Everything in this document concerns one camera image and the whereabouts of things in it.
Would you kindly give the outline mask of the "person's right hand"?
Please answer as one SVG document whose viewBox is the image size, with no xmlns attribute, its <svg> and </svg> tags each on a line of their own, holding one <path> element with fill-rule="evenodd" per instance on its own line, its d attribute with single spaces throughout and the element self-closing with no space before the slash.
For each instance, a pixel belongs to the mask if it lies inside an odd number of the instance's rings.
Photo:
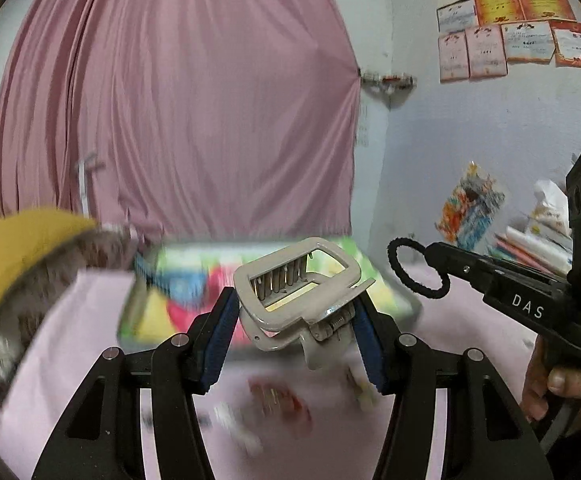
<svg viewBox="0 0 581 480">
<path fill-rule="evenodd" d="M 528 422 L 538 422 L 548 411 L 546 396 L 552 393 L 567 400 L 581 399 L 581 370 L 555 366 L 548 370 L 544 366 L 544 339 L 535 338 L 535 345 L 522 389 L 520 407 Z M 581 430 L 581 408 L 569 432 Z"/>
</svg>

